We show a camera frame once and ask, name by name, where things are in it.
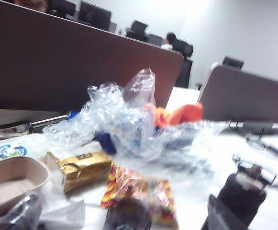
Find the black office chair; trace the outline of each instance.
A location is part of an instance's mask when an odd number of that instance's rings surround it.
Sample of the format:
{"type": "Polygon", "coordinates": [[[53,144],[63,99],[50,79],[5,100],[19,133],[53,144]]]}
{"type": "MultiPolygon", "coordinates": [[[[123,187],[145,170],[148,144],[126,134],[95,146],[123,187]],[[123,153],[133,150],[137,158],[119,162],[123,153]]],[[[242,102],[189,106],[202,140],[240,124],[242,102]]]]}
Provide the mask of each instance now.
{"type": "Polygon", "coordinates": [[[147,24],[134,21],[131,28],[126,28],[126,37],[146,42],[148,39],[148,35],[145,33],[146,27],[148,27],[147,24]]]}
{"type": "Polygon", "coordinates": [[[66,0],[50,0],[49,13],[60,18],[66,18],[66,15],[74,16],[76,5],[66,0]]]}
{"type": "Polygon", "coordinates": [[[190,80],[190,73],[192,68],[192,61],[188,60],[193,53],[193,46],[189,45],[187,42],[181,40],[175,40],[173,43],[173,50],[179,51],[182,53],[184,62],[182,64],[179,76],[175,83],[175,86],[188,88],[189,87],[189,80],[190,80]]]}

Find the label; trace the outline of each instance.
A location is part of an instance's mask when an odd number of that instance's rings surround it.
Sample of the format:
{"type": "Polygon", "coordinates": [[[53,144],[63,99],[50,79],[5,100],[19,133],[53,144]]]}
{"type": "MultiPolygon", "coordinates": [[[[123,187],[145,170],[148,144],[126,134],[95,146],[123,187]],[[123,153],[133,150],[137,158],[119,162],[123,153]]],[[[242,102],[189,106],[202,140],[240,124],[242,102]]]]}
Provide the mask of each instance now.
{"type": "Polygon", "coordinates": [[[27,154],[26,148],[20,144],[10,144],[0,146],[0,158],[5,159],[13,156],[25,156],[27,154]]]}

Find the eyeglasses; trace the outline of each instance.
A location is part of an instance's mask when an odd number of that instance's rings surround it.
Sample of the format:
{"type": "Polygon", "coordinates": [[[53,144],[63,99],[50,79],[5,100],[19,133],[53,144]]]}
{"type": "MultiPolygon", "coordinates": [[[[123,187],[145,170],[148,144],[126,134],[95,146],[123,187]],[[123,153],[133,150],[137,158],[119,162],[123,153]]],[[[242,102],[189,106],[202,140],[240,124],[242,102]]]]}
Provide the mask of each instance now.
{"type": "Polygon", "coordinates": [[[273,156],[277,157],[278,158],[278,149],[274,148],[273,146],[271,145],[268,145],[266,143],[264,143],[261,138],[262,138],[262,135],[263,135],[263,132],[264,132],[264,128],[262,129],[260,135],[253,135],[251,134],[250,132],[241,132],[240,129],[239,129],[239,126],[238,126],[238,122],[236,122],[235,126],[232,127],[230,124],[229,124],[229,127],[230,129],[233,129],[238,135],[244,137],[246,139],[246,142],[247,144],[258,150],[258,151],[269,151],[270,153],[272,153],[273,156]]]}
{"type": "Polygon", "coordinates": [[[32,3],[29,0],[19,0],[20,5],[30,9],[41,9],[43,7],[47,8],[48,5],[44,2],[36,2],[32,3]]]}

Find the plastic bag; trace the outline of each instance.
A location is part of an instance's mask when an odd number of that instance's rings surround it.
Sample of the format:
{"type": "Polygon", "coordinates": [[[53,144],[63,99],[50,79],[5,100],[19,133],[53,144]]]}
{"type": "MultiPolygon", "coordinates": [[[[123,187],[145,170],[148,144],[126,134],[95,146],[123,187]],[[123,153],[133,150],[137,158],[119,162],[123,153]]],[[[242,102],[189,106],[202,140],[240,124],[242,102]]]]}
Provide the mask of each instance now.
{"type": "Polygon", "coordinates": [[[142,202],[154,223],[178,228],[168,180],[143,176],[131,169],[114,165],[101,206],[110,207],[125,198],[142,202]]]}
{"type": "Polygon", "coordinates": [[[71,120],[46,126],[43,133],[47,141],[68,147],[85,144],[96,132],[114,133],[130,147],[133,140],[140,141],[154,133],[154,92],[155,75],[150,69],[140,71],[124,89],[114,83],[90,86],[90,101],[80,113],[71,120]]]}
{"type": "Polygon", "coordinates": [[[0,230],[36,230],[41,214],[41,200],[29,191],[5,216],[0,217],[0,230]]]}
{"type": "Polygon", "coordinates": [[[156,131],[155,75],[140,71],[126,86],[88,87],[91,98],[72,120],[44,128],[47,139],[78,146],[109,134],[116,149],[114,161],[139,173],[168,179],[199,173],[212,177],[208,142],[226,124],[210,121],[184,123],[156,131]]]}
{"type": "Polygon", "coordinates": [[[156,131],[145,143],[137,142],[128,148],[113,139],[117,149],[114,161],[142,174],[165,175],[169,180],[188,178],[191,174],[212,178],[218,166],[209,143],[226,126],[226,123],[211,121],[168,126],[156,131]],[[140,154],[136,154],[136,144],[147,145],[140,147],[140,154]]]}

